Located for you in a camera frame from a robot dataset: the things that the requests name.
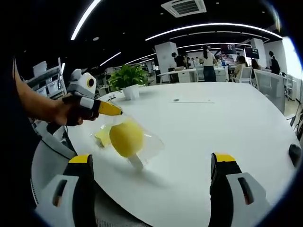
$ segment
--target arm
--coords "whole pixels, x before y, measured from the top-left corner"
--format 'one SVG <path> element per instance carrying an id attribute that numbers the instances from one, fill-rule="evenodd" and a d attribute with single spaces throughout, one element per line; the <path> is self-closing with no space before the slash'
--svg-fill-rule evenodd
<path id="1" fill-rule="evenodd" d="M 203 64 L 202 54 L 199 56 L 199 63 Z"/>
<path id="2" fill-rule="evenodd" d="M 218 66 L 218 61 L 217 59 L 214 57 L 214 55 L 212 54 L 212 58 L 213 58 L 213 64 Z"/>
<path id="3" fill-rule="evenodd" d="M 56 122 L 59 125 L 67 123 L 66 116 L 71 105 L 65 105 L 62 99 L 52 100 L 33 91 L 26 83 L 21 81 L 16 62 L 14 62 L 12 76 L 16 82 L 20 101 L 29 117 Z"/>
<path id="4" fill-rule="evenodd" d="M 238 73 L 240 72 L 241 68 L 242 68 L 242 67 L 241 67 L 240 64 L 236 66 L 235 71 L 234 71 L 234 77 L 237 77 L 237 75 L 238 75 Z"/>

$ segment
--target round white table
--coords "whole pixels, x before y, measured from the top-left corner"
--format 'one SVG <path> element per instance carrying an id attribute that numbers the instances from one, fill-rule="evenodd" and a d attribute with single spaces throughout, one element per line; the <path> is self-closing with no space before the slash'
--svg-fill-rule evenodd
<path id="1" fill-rule="evenodd" d="M 299 141 L 280 111 L 248 84 L 169 84 L 142 87 L 134 101 L 116 96 L 114 103 L 165 145 L 141 173 L 111 145 L 101 150 L 93 140 L 107 116 L 69 127 L 69 137 L 78 154 L 93 154 L 100 187 L 147 224 L 208 226 L 213 152 L 232 155 L 265 188 L 272 205 L 291 182 L 295 169 L 288 148 Z"/>

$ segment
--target green plant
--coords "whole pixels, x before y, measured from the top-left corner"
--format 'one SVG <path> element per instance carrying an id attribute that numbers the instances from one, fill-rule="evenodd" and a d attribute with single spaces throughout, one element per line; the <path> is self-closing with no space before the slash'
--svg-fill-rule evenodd
<path id="1" fill-rule="evenodd" d="M 119 71 L 111 73 L 108 82 L 112 88 L 121 90 L 135 84 L 145 85 L 147 83 L 146 74 L 140 65 L 123 65 Z"/>

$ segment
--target white flower pot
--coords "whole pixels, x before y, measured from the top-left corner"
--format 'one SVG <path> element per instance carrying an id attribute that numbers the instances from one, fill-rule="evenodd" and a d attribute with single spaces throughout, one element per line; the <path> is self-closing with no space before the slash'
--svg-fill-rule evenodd
<path id="1" fill-rule="evenodd" d="M 134 100 L 139 97 L 139 86 L 137 84 L 123 88 L 126 100 Z"/>

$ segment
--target white shirt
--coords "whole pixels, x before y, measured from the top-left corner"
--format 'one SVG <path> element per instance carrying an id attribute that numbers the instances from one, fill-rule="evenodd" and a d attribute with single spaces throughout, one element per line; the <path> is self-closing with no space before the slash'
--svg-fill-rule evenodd
<path id="1" fill-rule="evenodd" d="M 213 66 L 214 65 L 214 54 L 210 53 L 209 50 L 207 50 L 207 59 L 204 58 L 203 53 L 200 55 L 200 59 L 203 61 L 204 66 Z"/>
<path id="2" fill-rule="evenodd" d="M 271 67 L 271 60 L 273 60 L 274 58 L 274 55 L 270 57 L 270 60 L 269 60 L 269 66 Z"/>
<path id="3" fill-rule="evenodd" d="M 194 67 L 196 67 L 196 62 L 195 62 L 195 60 L 190 60 L 189 63 L 191 64 L 191 66 L 189 67 L 190 69 L 193 69 Z"/>
<path id="4" fill-rule="evenodd" d="M 236 75 L 237 79 L 240 79 L 240 74 L 241 74 L 241 70 L 242 70 L 243 67 L 246 67 L 245 63 L 238 64 L 236 66 L 234 74 Z"/>

